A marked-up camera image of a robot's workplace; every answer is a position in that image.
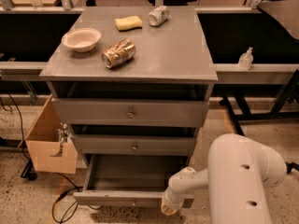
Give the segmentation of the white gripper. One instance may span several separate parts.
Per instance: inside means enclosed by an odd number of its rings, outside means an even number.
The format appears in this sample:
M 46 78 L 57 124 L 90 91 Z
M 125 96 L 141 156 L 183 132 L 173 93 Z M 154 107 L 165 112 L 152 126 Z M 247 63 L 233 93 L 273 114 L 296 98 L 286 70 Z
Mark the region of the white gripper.
M 184 197 L 167 188 L 162 196 L 161 212 L 166 216 L 174 215 L 182 208 Z

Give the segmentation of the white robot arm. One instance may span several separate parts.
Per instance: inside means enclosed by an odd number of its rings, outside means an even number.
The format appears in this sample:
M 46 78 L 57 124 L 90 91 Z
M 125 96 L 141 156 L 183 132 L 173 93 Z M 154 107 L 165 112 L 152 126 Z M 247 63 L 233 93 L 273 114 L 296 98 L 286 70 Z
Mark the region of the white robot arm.
M 273 148 L 238 134 L 224 134 L 208 151 L 207 168 L 172 175 L 161 211 L 174 215 L 190 191 L 208 188 L 212 224 L 272 224 L 264 188 L 281 184 L 287 165 Z

